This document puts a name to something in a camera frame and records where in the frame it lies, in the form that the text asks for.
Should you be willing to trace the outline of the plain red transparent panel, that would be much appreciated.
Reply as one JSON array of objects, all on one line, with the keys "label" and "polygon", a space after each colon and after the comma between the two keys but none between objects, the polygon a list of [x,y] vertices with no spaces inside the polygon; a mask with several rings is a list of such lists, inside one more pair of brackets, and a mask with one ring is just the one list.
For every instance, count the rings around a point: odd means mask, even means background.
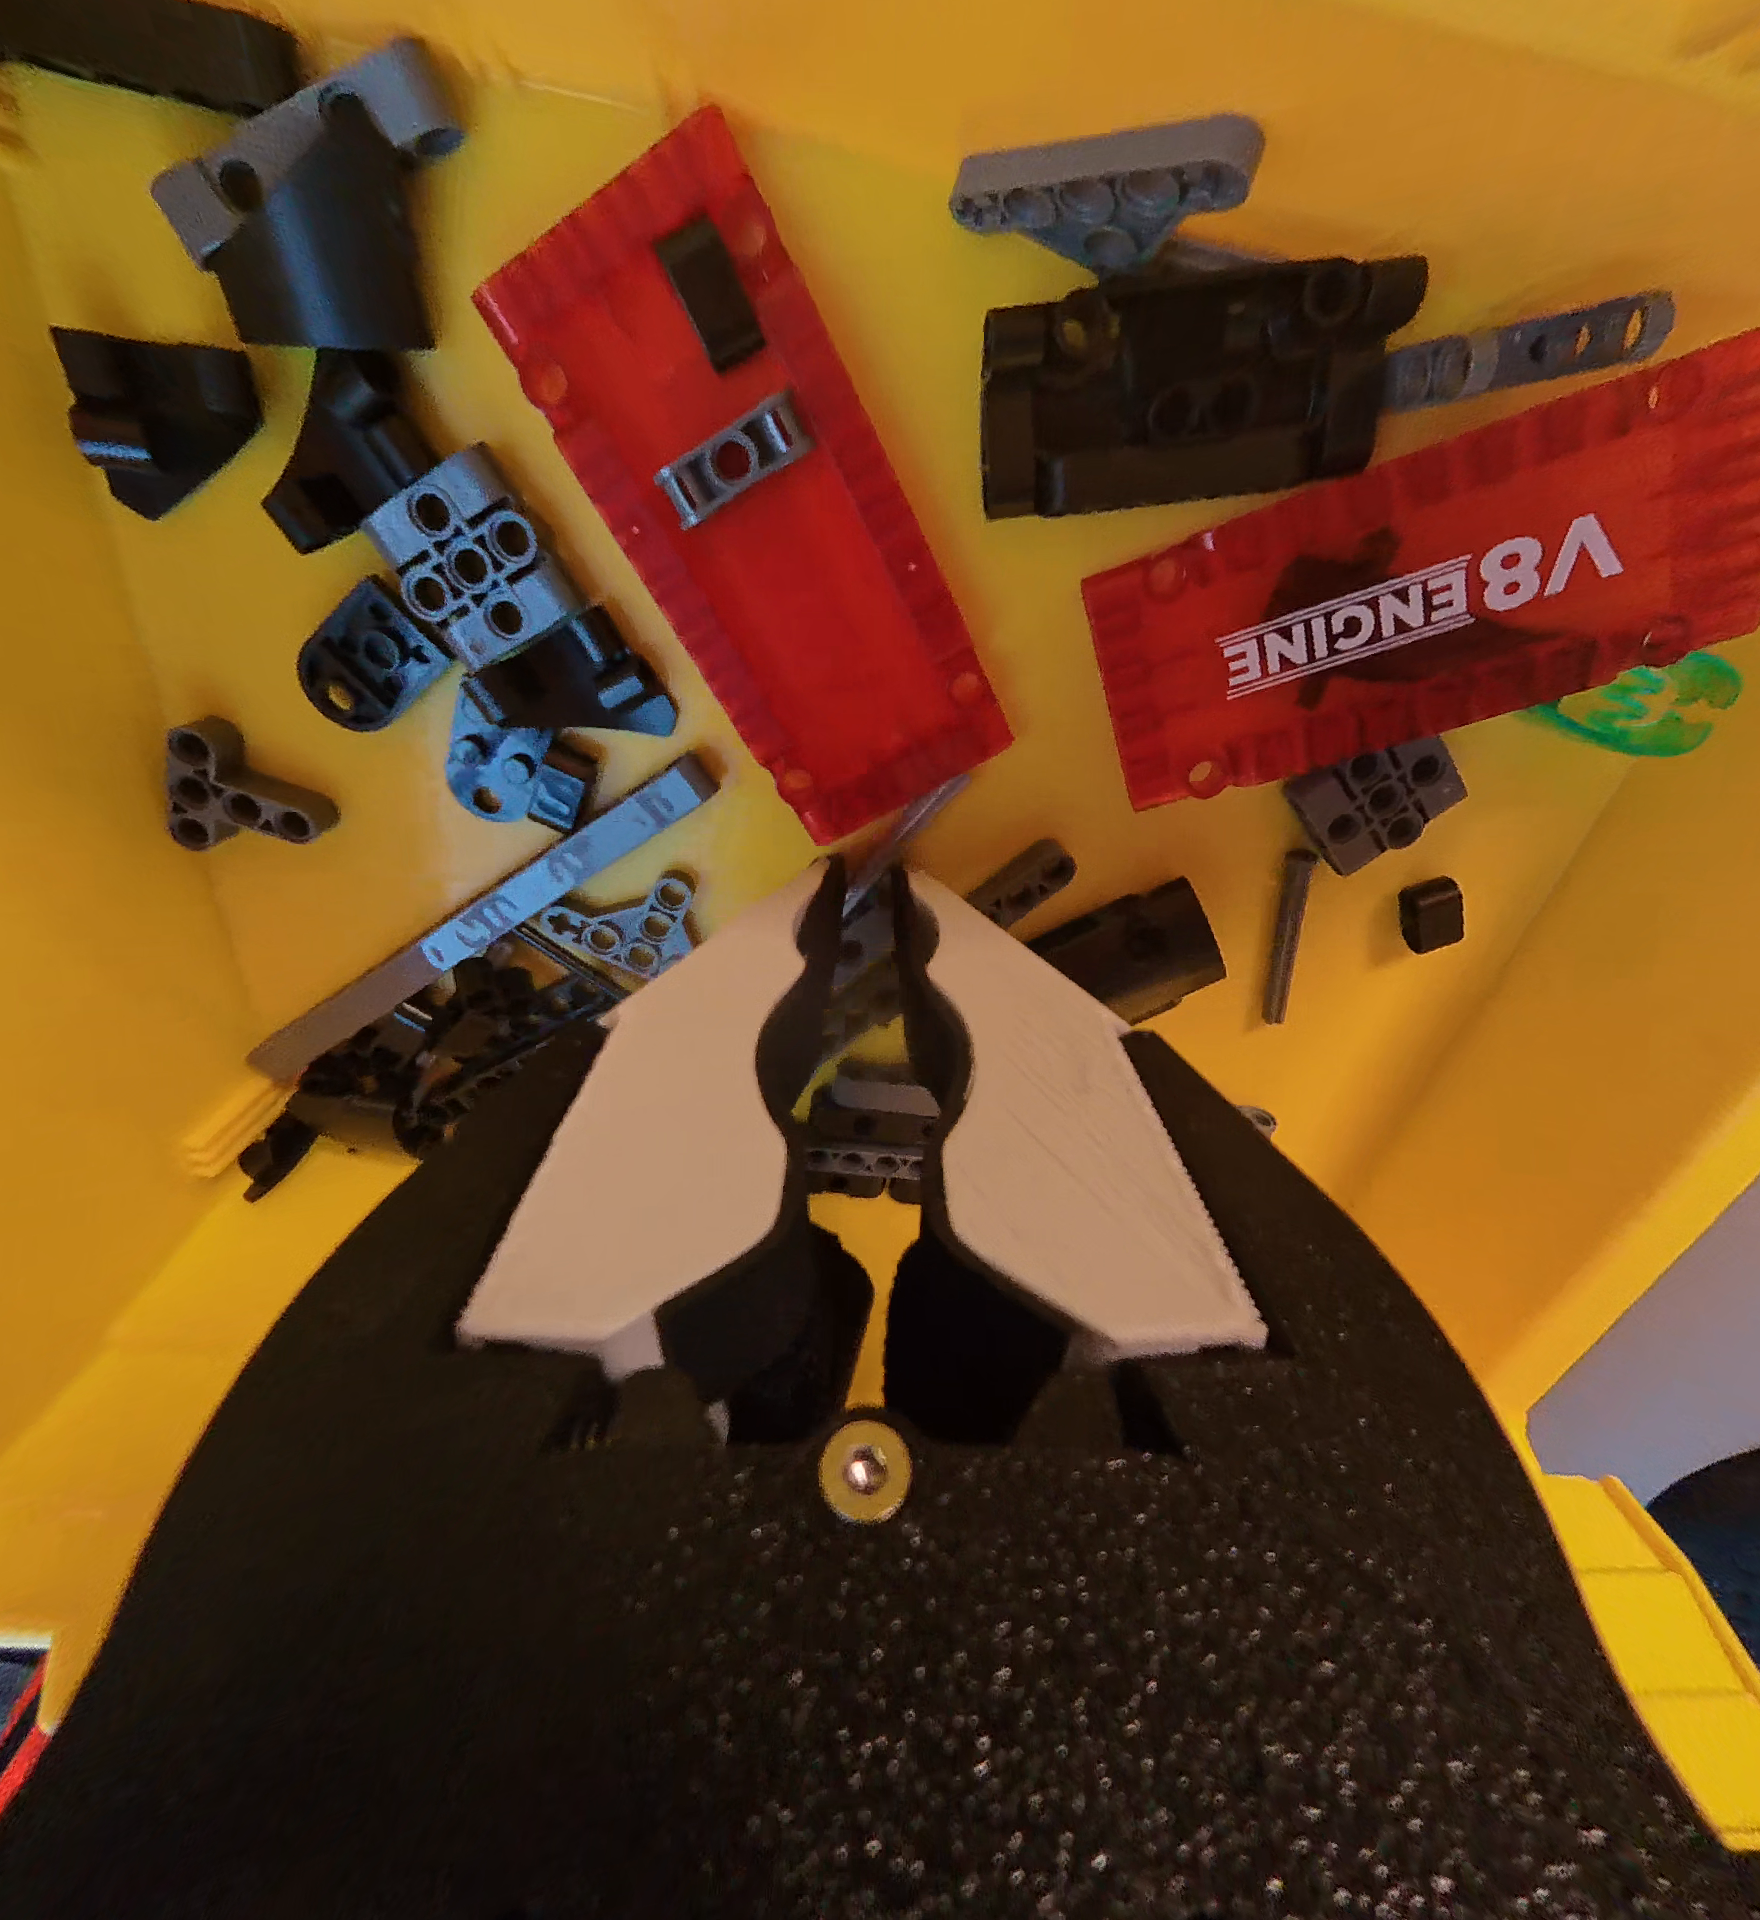
[{"label": "plain red transparent panel", "polygon": [[[715,374],[653,244],[707,217],[765,350]],[[474,293],[557,447],[748,753],[830,846],[1013,731],[725,109],[700,108]],[[660,466],[791,391],[813,452],[683,532]]]}]

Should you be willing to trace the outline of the long grey printed tile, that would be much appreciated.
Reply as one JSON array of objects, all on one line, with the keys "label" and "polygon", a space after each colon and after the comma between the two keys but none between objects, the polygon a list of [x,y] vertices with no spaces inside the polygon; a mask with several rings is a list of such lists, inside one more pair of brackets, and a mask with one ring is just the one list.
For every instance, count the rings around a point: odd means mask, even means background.
[{"label": "long grey printed tile", "polygon": [[462,962],[483,956],[515,928],[585,888],[629,853],[688,822],[722,790],[696,754],[678,757],[572,834],[557,840],[490,890],[418,937],[408,948],[363,973],[301,1019],[266,1036],[246,1067],[275,1083],[290,1083],[321,1055]]}]

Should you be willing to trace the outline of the two-tone grey beam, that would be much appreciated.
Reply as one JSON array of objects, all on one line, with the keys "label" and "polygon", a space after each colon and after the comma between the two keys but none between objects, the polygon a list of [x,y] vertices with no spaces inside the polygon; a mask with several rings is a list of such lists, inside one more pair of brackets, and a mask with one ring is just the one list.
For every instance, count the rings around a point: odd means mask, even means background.
[{"label": "two-tone grey beam", "polygon": [[1648,291],[1396,350],[1385,364],[1381,411],[1416,413],[1493,391],[1631,368],[1662,350],[1675,319],[1674,294]]}]

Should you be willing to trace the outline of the small black tile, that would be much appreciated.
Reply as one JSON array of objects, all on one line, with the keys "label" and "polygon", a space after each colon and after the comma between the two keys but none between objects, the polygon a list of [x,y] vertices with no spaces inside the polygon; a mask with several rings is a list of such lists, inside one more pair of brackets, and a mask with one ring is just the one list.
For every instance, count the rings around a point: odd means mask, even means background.
[{"label": "small black tile", "polygon": [[755,303],[707,217],[662,237],[653,255],[715,374],[735,371],[765,350]]}]

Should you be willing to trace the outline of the short grey thin beam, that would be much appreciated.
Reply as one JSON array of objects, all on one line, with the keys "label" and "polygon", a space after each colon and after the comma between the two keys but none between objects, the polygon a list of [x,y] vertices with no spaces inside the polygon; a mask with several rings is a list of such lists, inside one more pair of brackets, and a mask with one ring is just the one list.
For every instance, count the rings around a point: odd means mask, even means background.
[{"label": "short grey thin beam", "polygon": [[810,452],[795,396],[783,391],[660,466],[653,483],[678,529],[692,532]]}]

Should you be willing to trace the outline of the small dark beam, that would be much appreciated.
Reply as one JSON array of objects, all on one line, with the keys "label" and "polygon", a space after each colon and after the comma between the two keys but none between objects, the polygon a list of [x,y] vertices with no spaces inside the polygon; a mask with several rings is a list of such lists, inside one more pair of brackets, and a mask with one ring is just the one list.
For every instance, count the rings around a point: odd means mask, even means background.
[{"label": "small dark beam", "polygon": [[1017,852],[1005,866],[965,893],[965,901],[1003,931],[1017,928],[1079,875],[1074,857],[1043,837]]}]

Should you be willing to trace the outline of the green transparent piece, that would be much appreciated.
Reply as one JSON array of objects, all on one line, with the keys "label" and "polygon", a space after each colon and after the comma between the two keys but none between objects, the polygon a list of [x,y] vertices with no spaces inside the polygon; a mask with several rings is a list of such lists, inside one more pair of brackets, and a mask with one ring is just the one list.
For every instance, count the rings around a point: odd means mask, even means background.
[{"label": "green transparent piece", "polygon": [[1739,669],[1695,652],[1665,665],[1634,665],[1606,685],[1527,709],[1522,719],[1616,757],[1671,760],[1700,750],[1741,697]]}]

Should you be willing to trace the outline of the light grey tee beam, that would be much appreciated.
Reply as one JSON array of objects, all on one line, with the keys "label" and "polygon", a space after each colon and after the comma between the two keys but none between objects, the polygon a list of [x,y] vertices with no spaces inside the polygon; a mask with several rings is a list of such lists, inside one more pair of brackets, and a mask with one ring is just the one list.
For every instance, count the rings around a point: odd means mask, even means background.
[{"label": "light grey tee beam", "polygon": [[956,225],[1021,237],[1100,278],[1136,273],[1200,217],[1253,194],[1266,147],[1244,113],[1212,113],[964,157],[950,194]]}]

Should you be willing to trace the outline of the yellow bin with red panels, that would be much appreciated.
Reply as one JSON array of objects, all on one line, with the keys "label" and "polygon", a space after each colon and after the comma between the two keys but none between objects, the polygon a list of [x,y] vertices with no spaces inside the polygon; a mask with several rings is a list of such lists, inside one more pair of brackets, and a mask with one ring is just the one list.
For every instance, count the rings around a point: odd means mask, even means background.
[{"label": "yellow bin with red panels", "polygon": [[[1014,731],[928,832],[961,890],[1038,836],[1081,884],[1051,917],[1184,872],[1231,981],[1155,1029],[1381,1244],[1518,1442],[1528,1415],[1760,1177],[1760,630],[1708,744],[1624,758],[1497,719],[1408,859],[1318,886],[1285,1027],[1258,978],[1290,840],[1268,788],[1134,813],[1082,579],[1238,504],[983,521],[980,323],[1073,285],[964,235],[965,154],[1244,111],[1251,204],[1197,225],[1253,252],[1424,252],[1449,333],[1620,291],[1677,297],[1674,351],[1760,327],[1760,4],[261,4],[327,71],[429,45],[468,140],[419,180],[438,350],[414,405],[488,442],[567,560],[672,684],[670,742],[602,748],[618,796],[697,748],[725,793],[590,891],[665,866],[700,928],[814,849],[639,588],[470,294],[702,104],[725,108]],[[264,429],[160,523],[69,433],[52,325],[235,340],[150,180],[220,116],[0,66],[0,1643],[50,1643],[56,1716],[198,1431],[292,1284],[403,1163],[321,1143],[245,1203],[275,1110],[246,1055],[541,852],[446,793],[447,690],[389,733],[302,700],[295,652],[374,571],[292,554],[261,508],[311,357],[266,351]],[[235,722],[264,774],[340,808],[309,848],[167,832],[165,736]],[[1465,939],[1399,939],[1397,891],[1449,875]],[[1705,1808],[1760,1836],[1760,1712],[1732,1704],[1680,1577],[1652,1573],[1582,1476],[1549,1501],[1635,1702]]]}]

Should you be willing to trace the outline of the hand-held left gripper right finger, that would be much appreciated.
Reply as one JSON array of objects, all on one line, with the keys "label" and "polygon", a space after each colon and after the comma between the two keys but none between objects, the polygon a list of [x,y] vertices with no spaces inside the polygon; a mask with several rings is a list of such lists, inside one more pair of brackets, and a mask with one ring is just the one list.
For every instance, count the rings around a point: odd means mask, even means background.
[{"label": "hand-held left gripper right finger", "polygon": [[1149,1366],[1268,1327],[1134,1061],[1134,1029],[945,886],[896,874],[937,1105],[884,1403],[919,1439],[1172,1439]]}]

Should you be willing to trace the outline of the cluster of small black connectors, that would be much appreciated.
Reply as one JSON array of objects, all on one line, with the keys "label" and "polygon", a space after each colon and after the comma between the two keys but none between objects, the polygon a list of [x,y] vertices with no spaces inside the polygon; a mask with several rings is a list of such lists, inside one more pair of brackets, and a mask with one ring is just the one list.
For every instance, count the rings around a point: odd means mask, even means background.
[{"label": "cluster of small black connectors", "polygon": [[245,1198],[263,1200],[319,1139],[426,1158],[570,1027],[609,1015],[631,977],[555,948],[536,981],[490,956],[462,962],[434,991],[394,1006],[312,1061],[287,1107],[240,1154]]}]

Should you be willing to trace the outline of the dark grey holed brick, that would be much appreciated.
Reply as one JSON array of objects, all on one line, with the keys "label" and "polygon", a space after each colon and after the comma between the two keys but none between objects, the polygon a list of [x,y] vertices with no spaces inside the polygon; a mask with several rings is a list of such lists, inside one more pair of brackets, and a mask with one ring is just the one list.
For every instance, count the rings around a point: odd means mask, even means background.
[{"label": "dark grey holed brick", "polygon": [[1445,742],[1426,736],[1285,780],[1280,795],[1318,857],[1350,878],[1414,848],[1465,784]]}]

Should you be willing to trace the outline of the small black holed plate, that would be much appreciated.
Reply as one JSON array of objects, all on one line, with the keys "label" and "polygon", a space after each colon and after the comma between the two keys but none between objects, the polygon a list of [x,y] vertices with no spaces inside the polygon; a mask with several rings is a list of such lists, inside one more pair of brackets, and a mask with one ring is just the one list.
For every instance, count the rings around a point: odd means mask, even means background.
[{"label": "small black holed plate", "polygon": [[384,733],[447,671],[451,658],[394,589],[363,579],[297,658],[302,695],[348,733]]}]

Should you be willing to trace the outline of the black frame piece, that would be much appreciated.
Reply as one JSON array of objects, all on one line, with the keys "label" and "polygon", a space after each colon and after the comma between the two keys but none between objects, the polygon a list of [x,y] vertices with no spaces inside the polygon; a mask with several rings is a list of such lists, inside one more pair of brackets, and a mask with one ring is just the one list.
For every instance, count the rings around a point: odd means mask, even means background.
[{"label": "black frame piece", "polygon": [[983,507],[1085,516],[1367,469],[1420,255],[1114,276],[984,316]]}]

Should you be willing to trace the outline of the black angled piece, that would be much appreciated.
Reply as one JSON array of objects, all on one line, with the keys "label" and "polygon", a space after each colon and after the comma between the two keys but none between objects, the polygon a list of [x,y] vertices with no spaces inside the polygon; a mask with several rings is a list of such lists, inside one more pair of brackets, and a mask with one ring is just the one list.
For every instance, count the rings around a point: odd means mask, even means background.
[{"label": "black angled piece", "polygon": [[438,465],[403,400],[395,355],[317,350],[301,429],[263,501],[295,552],[307,556],[352,536]]}]

